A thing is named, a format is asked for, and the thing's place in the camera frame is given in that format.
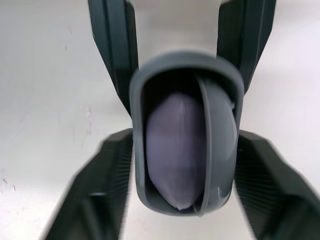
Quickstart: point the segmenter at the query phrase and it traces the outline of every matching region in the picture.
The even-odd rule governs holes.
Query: white surface
[[[133,4],[141,64],[172,49],[215,52],[220,1]],[[241,121],[270,139],[318,192],[319,13],[318,0],[278,0]],[[0,183],[0,239],[34,240],[72,175],[131,119],[95,46],[85,0],[1,0],[0,33],[0,178],[7,181]],[[177,218],[144,207],[134,184],[122,238],[251,239],[234,194],[202,218]]]

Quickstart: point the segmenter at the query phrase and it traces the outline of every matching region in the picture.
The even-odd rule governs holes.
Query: purple soft object
[[[178,210],[192,206],[206,179],[204,108],[192,97],[173,93],[150,115],[146,127],[149,177]]]

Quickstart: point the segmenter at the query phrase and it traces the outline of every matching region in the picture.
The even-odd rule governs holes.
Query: gray plastic housing
[[[153,186],[145,159],[145,128],[149,98],[146,85],[161,74],[187,71],[199,87],[206,126],[205,188],[193,207],[177,210]],[[163,79],[162,88],[170,89]],[[239,71],[228,61],[196,52],[167,53],[148,62],[133,75],[129,89],[135,152],[135,181],[141,202],[148,208],[172,216],[202,216],[221,208],[229,199],[234,180],[239,126],[244,98],[244,83]]]

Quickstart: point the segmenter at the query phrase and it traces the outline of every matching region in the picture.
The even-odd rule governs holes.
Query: purple rubber pad
[[[150,115],[146,127],[149,177],[178,210],[191,207],[204,191],[206,149],[204,108],[192,97],[173,93]]]

